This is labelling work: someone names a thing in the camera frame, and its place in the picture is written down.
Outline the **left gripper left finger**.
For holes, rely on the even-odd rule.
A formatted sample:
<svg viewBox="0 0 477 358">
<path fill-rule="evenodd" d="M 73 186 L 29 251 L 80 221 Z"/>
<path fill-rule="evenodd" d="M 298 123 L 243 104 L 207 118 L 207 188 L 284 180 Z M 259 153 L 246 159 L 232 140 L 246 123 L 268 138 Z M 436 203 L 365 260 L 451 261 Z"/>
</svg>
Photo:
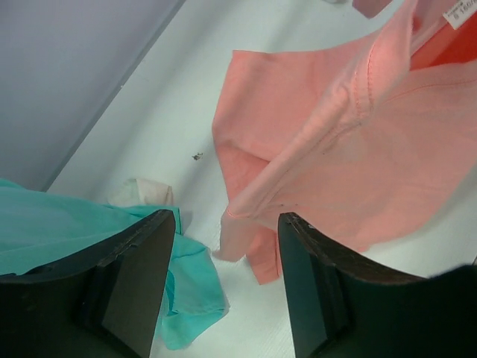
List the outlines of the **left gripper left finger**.
<svg viewBox="0 0 477 358">
<path fill-rule="evenodd" d="M 1 276 L 3 357 L 148 357 L 176 222 L 158 210 L 24 274 Z"/>
</svg>

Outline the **salmon pink t shirt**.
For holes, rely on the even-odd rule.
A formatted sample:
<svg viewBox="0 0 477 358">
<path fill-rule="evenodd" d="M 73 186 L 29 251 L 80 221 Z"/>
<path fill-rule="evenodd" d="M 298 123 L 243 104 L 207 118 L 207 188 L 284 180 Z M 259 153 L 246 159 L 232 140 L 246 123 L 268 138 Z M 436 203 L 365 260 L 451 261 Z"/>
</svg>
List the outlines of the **salmon pink t shirt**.
<svg viewBox="0 0 477 358">
<path fill-rule="evenodd" d="M 216 257 L 282 272 L 293 212 L 356 251 L 420 229 L 476 164 L 476 3 L 405 1 L 317 51 L 234 51 L 212 136 L 229 203 Z"/>
</svg>

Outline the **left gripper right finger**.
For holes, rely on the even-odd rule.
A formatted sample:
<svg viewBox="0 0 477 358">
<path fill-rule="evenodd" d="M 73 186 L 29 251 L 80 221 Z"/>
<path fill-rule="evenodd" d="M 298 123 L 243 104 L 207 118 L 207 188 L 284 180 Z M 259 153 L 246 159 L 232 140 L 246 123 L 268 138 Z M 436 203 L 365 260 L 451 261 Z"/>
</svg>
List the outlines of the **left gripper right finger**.
<svg viewBox="0 0 477 358">
<path fill-rule="evenodd" d="M 295 213 L 278 221 L 297 357 L 474 357 L 476 267 L 423 278 L 347 248 Z"/>
</svg>

